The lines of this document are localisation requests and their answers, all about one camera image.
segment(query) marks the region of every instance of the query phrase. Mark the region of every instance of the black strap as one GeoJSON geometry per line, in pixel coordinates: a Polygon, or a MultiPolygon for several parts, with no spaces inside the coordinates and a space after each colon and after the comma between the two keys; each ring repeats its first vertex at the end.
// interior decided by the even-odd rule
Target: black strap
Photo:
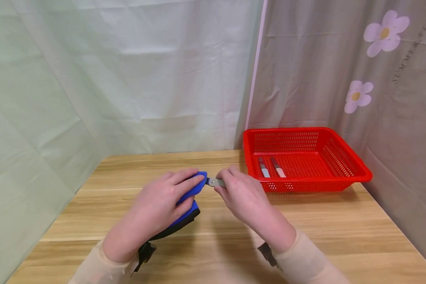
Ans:
{"type": "Polygon", "coordinates": [[[194,218],[196,218],[199,214],[200,214],[199,209],[193,210],[188,216],[186,216],[185,219],[181,220],[180,222],[178,222],[177,224],[175,224],[171,227],[166,228],[161,233],[153,236],[150,240],[154,241],[156,239],[162,239],[163,237],[170,236],[171,234],[177,232],[178,230],[180,230],[181,228],[183,228],[184,226],[186,226],[190,222],[194,221],[194,218]]]}
{"type": "Polygon", "coordinates": [[[268,245],[268,243],[264,243],[260,247],[257,248],[260,253],[265,257],[265,259],[270,263],[271,266],[277,266],[278,263],[276,262],[275,257],[273,256],[273,253],[271,252],[271,248],[268,245]]]}
{"type": "Polygon", "coordinates": [[[139,256],[139,264],[136,266],[136,269],[134,269],[134,272],[138,272],[142,264],[147,263],[153,253],[156,251],[156,246],[150,243],[152,240],[162,239],[163,237],[169,236],[190,222],[194,221],[194,218],[196,218],[200,214],[200,210],[196,209],[193,210],[188,216],[186,216],[185,219],[181,220],[174,226],[168,227],[165,230],[163,230],[161,233],[156,234],[151,239],[149,239],[146,243],[144,243],[138,250],[138,256],[139,256]]]}

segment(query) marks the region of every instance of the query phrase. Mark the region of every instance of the wooden table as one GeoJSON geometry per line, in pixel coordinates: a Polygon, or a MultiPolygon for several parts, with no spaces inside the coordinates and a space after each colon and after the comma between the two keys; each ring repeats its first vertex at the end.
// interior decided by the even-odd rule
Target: wooden table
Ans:
{"type": "MultiPolygon", "coordinates": [[[[10,284],[64,284],[126,212],[136,193],[169,170],[198,167],[214,176],[239,150],[106,158],[10,278],[10,284]]],[[[359,183],[344,192],[269,196],[352,283],[426,284],[426,260],[359,183]]],[[[210,187],[201,214],[157,251],[132,283],[285,283],[255,249],[261,240],[237,221],[210,187]]]]}

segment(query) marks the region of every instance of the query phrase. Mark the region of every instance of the flower print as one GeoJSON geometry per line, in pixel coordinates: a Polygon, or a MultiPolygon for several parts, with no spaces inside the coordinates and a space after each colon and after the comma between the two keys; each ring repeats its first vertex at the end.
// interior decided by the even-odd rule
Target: flower print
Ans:
{"type": "Polygon", "coordinates": [[[371,82],[363,84],[362,81],[352,81],[347,93],[346,105],[344,111],[348,114],[356,111],[357,107],[364,107],[371,102],[371,96],[368,95],[372,91],[374,85],[371,82]]]}
{"type": "Polygon", "coordinates": [[[367,42],[372,42],[366,52],[369,57],[375,57],[383,51],[392,51],[398,47],[401,37],[398,33],[402,33],[409,26],[409,17],[399,17],[398,13],[389,10],[382,20],[382,24],[372,23],[366,27],[363,38],[367,42]]]}

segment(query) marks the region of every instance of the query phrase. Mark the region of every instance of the sleeve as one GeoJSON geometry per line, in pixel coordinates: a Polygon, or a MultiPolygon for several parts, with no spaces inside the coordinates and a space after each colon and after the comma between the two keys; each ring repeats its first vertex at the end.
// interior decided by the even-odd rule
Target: sleeve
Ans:
{"type": "Polygon", "coordinates": [[[345,276],[301,231],[286,252],[272,252],[285,279],[291,284],[350,284],[345,276]]]}
{"type": "Polygon", "coordinates": [[[100,241],[68,284],[126,284],[137,264],[137,256],[128,263],[114,263],[108,260],[103,253],[103,241],[100,241]]]}

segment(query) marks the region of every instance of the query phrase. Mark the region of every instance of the hand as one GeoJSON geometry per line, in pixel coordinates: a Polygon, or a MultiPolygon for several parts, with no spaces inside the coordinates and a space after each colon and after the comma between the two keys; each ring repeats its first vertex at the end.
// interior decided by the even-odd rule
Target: hand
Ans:
{"type": "Polygon", "coordinates": [[[292,247],[296,238],[294,227],[270,204],[258,180],[234,166],[221,170],[216,178],[223,179],[226,188],[215,186],[215,191],[238,220],[252,228],[276,252],[292,247]]]}
{"type": "Polygon", "coordinates": [[[140,246],[186,213],[194,197],[176,203],[204,179],[203,176],[188,179],[196,173],[198,170],[193,168],[176,174],[169,172],[144,186],[131,209],[105,237],[105,256],[115,263],[131,260],[140,246]]]}

